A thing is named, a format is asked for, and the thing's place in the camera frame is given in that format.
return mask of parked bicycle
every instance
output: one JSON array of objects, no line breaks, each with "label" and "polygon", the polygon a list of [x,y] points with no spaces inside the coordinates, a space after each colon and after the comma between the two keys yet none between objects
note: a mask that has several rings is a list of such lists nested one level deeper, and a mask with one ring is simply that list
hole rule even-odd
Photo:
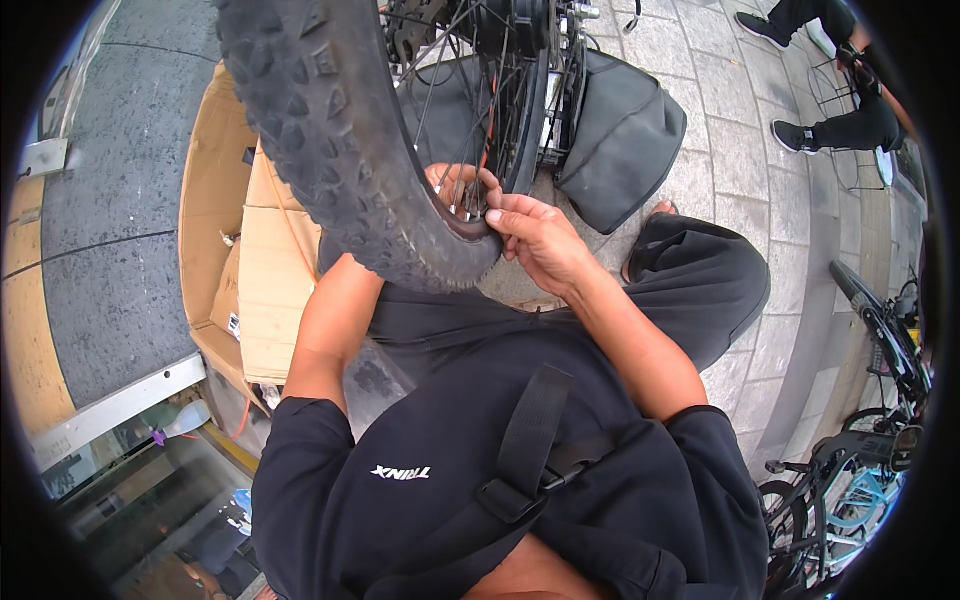
[{"label": "parked bicycle", "polygon": [[[920,423],[931,380],[921,358],[916,275],[903,284],[895,298],[884,301],[842,261],[830,263],[830,274],[874,341],[874,363],[868,371],[880,382],[881,406],[853,413],[843,430],[897,433]],[[892,377],[897,386],[898,401],[891,407],[884,405],[884,377]]]},{"label": "parked bicycle", "polygon": [[908,426],[896,436],[845,431],[821,440],[809,463],[767,462],[772,473],[798,475],[759,488],[770,536],[765,598],[833,589],[890,515],[919,430]]}]

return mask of black pants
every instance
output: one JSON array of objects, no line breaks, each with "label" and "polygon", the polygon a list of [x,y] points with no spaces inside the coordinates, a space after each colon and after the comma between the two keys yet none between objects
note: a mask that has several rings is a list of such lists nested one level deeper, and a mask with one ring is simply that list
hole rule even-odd
[{"label": "black pants", "polygon": [[[778,41],[790,43],[790,37],[805,23],[820,18],[833,43],[839,47],[853,34],[856,17],[840,0],[780,0],[767,19],[779,34]],[[877,73],[876,59],[868,48],[866,62]],[[813,140],[822,148],[898,150],[903,142],[900,122],[886,100],[861,93],[860,107],[849,114],[821,121],[813,126]]]},{"label": "black pants", "polygon": [[[324,238],[324,270],[340,257]],[[630,258],[627,295],[702,371],[759,318],[770,297],[766,261],[728,229],[688,217],[654,215]],[[431,295],[383,287],[369,336],[416,386],[443,364],[492,337],[537,327],[583,333],[569,308],[524,313],[477,290]]]}]

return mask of cardboard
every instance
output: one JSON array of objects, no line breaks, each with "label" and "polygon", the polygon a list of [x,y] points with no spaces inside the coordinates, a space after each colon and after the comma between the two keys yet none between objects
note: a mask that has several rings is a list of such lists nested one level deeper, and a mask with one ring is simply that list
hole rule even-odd
[{"label": "cardboard", "polygon": [[[271,180],[277,183],[276,189]],[[286,383],[300,317],[313,293],[312,274],[317,270],[321,228],[302,207],[291,208],[296,200],[289,187],[280,184],[270,160],[258,149],[244,209],[240,257],[240,349],[244,375],[251,383]],[[289,226],[278,208],[280,202],[287,207]]]},{"label": "cardboard", "polygon": [[240,318],[240,241],[237,238],[230,249],[224,272],[220,275],[220,286],[213,299],[213,310],[210,311],[210,320],[213,324],[240,339],[238,321]]},{"label": "cardboard", "polygon": [[221,235],[243,223],[252,168],[244,151],[257,137],[233,95],[233,78],[218,64],[197,113],[180,191],[180,287],[190,337],[210,367],[250,397],[240,343],[210,320],[230,248]]}]

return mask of bicycle frame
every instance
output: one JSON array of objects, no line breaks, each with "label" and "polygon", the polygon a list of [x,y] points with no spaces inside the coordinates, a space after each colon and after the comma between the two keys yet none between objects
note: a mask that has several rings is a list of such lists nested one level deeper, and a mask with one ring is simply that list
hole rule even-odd
[{"label": "bicycle frame", "polygon": [[889,464],[895,438],[896,436],[860,431],[845,431],[835,437],[826,438],[810,459],[809,470],[804,474],[804,477],[794,486],[793,491],[783,500],[783,503],[763,519],[764,525],[769,527],[790,509],[797,498],[810,492],[813,505],[814,535],[773,550],[770,553],[771,557],[781,554],[794,554],[815,546],[817,557],[814,560],[818,561],[817,578],[819,581],[823,581],[828,566],[827,506],[825,501],[827,490],[843,471],[844,466],[853,458],[857,458],[868,468]]}]

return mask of hand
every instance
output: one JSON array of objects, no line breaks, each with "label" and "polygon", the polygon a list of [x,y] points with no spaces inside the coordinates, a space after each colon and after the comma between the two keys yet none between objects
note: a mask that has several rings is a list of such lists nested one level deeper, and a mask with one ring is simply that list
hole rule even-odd
[{"label": "hand", "polygon": [[[447,208],[455,204],[458,205],[457,217],[460,219],[467,218],[467,210],[463,208],[464,193],[467,188],[477,180],[477,177],[487,186],[488,190],[493,191],[500,189],[500,182],[496,180],[493,173],[487,169],[480,169],[480,171],[477,172],[476,167],[468,164],[455,164],[451,166],[445,162],[437,162],[423,169],[423,173],[426,175],[426,180],[430,182],[430,185],[434,189],[436,189],[438,185],[440,186],[440,190],[437,191],[437,196],[446,204]],[[444,173],[446,173],[446,179],[444,179],[443,184],[441,184],[440,178],[444,176]]]},{"label": "hand", "polygon": [[487,203],[487,223],[503,235],[504,258],[518,258],[544,292],[567,300],[587,278],[606,273],[558,208],[499,188]]}]

